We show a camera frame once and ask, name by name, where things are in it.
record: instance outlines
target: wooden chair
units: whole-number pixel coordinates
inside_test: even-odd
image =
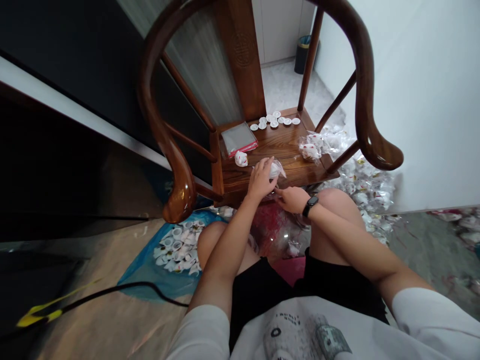
[[[396,169],[404,159],[400,149],[383,138],[375,125],[373,117],[374,60],[367,28],[346,0],[310,1],[318,5],[318,9],[313,24],[298,107],[281,111],[281,115],[286,118],[300,118],[301,124],[290,127],[280,125],[277,129],[271,129],[268,126],[265,130],[256,131],[254,135],[258,140],[258,148],[248,153],[248,161],[251,165],[270,156],[275,156],[281,161],[287,178],[279,181],[280,188],[307,186],[337,178],[339,176],[338,169],[359,149],[373,166],[381,170]],[[164,53],[168,41],[182,23],[201,8],[213,3],[215,3],[215,16],[220,36],[229,58],[245,115],[245,118],[239,119],[239,122],[220,127],[213,125],[171,60]],[[353,50],[356,69],[315,128],[304,108],[304,102],[314,66],[324,12],[337,22],[348,38]],[[243,200],[248,189],[252,168],[250,166],[240,168],[235,165],[233,159],[222,159],[220,133],[243,121],[257,122],[260,117],[266,115],[257,49],[251,0],[191,0],[185,4],[181,0],[173,0],[160,14],[148,33],[145,39],[145,51],[141,59],[137,91],[143,115],[148,120],[153,136],[173,171],[173,190],[163,210],[163,217],[167,222],[179,223],[186,219],[193,211],[197,193],[212,199],[215,206],[229,205],[236,208]],[[163,121],[152,89],[152,76],[160,60],[163,61],[179,88],[209,129],[210,151]],[[335,162],[332,162],[328,154],[321,157],[320,166],[304,161],[298,151],[299,137],[305,136],[308,130],[319,132],[355,83],[357,84],[355,104],[357,140]],[[195,183],[189,164],[174,137],[186,142],[210,160],[212,189]]]

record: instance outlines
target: curved chair armrest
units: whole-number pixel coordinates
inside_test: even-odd
[[[137,88],[143,116],[148,120],[153,137],[173,171],[173,190],[163,208],[163,218],[168,223],[179,223],[185,220],[192,213],[197,200],[192,170],[158,111],[152,86],[152,77],[159,66],[168,41],[186,18],[196,11],[192,11],[185,17],[185,11],[181,10],[182,1],[173,0],[149,31],[145,39]]]
[[[402,151],[388,142],[375,125],[374,56],[369,32],[346,0],[310,0],[340,26],[350,42],[356,66],[355,128],[360,150],[376,168],[394,170],[404,162]]]

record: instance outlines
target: hand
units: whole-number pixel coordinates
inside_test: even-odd
[[[271,158],[263,158],[255,165],[248,184],[248,193],[246,194],[248,198],[260,203],[265,196],[273,191],[279,179],[277,176],[270,182],[270,167],[273,162],[274,157],[272,156]]]
[[[293,214],[304,212],[305,205],[310,200],[310,195],[300,187],[287,187],[284,190],[275,189],[275,192],[281,196],[275,199],[280,207]]]

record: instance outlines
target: white sleeve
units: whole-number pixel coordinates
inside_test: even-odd
[[[392,302],[398,328],[450,359],[480,359],[480,322],[438,292],[413,287]]]
[[[195,307],[183,318],[165,360],[229,359],[230,323],[217,306]]]

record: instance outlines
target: trash can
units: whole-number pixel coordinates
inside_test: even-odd
[[[310,46],[310,39],[312,38],[311,35],[305,35],[298,39],[298,43],[296,45],[296,55],[295,55],[295,68],[294,71],[297,74],[303,75],[305,71],[305,63],[307,62],[307,54],[309,53],[309,46]],[[320,43],[318,43],[318,47],[316,52],[318,54],[320,48]]]

